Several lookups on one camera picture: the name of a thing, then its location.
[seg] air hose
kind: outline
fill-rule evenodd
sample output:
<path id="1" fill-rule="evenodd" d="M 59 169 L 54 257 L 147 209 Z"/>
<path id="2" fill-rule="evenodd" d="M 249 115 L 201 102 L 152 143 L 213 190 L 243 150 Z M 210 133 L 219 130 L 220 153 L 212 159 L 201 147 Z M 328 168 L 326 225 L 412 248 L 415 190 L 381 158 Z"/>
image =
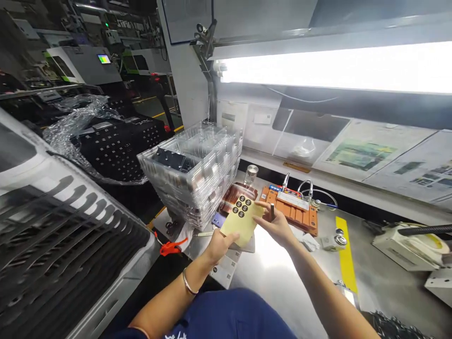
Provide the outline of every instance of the air hose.
<path id="1" fill-rule="evenodd" d="M 452 225 L 427 226 L 427 227 L 410 227 L 398 230 L 401 235 L 419 235 L 419 234 L 441 234 L 452 232 Z"/>

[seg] stack of clear plastic trays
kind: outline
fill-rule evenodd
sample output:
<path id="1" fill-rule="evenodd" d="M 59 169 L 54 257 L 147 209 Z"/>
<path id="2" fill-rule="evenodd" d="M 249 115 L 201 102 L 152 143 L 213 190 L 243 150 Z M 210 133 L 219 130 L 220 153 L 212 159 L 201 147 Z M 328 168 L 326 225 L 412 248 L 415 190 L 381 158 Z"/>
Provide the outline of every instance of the stack of clear plastic trays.
<path id="1" fill-rule="evenodd" d="M 137 157 L 167 208 L 203 230 L 234 182 L 242 143 L 242 131 L 200 122 Z M 161 162 L 177 154 L 177 169 Z"/>

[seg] bracelet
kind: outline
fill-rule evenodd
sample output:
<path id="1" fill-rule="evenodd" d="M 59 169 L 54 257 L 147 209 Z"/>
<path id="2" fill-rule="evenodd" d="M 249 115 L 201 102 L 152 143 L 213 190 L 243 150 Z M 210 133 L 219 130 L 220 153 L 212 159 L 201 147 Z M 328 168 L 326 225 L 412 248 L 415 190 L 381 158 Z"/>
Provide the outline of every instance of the bracelet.
<path id="1" fill-rule="evenodd" d="M 182 271 L 182 277 L 184 278 L 184 284 L 185 284 L 185 287 L 187 287 L 187 290 L 191 293 L 191 294 L 193 294 L 193 295 L 196 295 L 196 294 L 198 294 L 198 292 L 193 292 L 193 290 L 190 288 L 190 286 L 188 285 L 188 282 L 187 282 L 187 277 L 185 277 L 185 270 L 186 270 L 187 268 L 184 268 L 184 270 Z"/>

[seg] fluorescent light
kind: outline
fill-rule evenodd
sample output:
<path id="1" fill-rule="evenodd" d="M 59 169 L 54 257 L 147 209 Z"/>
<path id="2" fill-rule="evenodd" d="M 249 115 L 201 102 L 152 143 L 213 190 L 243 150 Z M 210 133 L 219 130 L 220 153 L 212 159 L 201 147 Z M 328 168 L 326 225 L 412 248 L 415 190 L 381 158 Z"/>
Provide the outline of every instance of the fluorescent light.
<path id="1" fill-rule="evenodd" d="M 452 41 L 220 62 L 222 82 L 452 94 Z"/>

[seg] plastic bag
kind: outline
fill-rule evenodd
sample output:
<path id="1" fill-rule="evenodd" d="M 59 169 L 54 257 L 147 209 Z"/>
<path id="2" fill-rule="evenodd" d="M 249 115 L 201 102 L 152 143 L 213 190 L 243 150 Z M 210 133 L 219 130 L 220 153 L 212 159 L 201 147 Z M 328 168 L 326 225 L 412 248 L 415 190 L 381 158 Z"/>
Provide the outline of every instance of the plastic bag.
<path id="1" fill-rule="evenodd" d="M 72 142 L 72 137 L 78 137 L 93 118 L 109 118 L 123 121 L 119 113 L 106 107 L 107 96 L 80 94 L 75 97 L 65 99 L 57 104 L 60 111 L 71 112 L 58 122 L 44 130 L 44 140 L 55 150 L 56 153 L 64 155 L 66 158 L 79 164 L 96 181 L 113 185 L 142 185 L 147 182 L 147 177 L 143 176 L 135 181 L 118 181 L 105 178 L 89 163 Z"/>

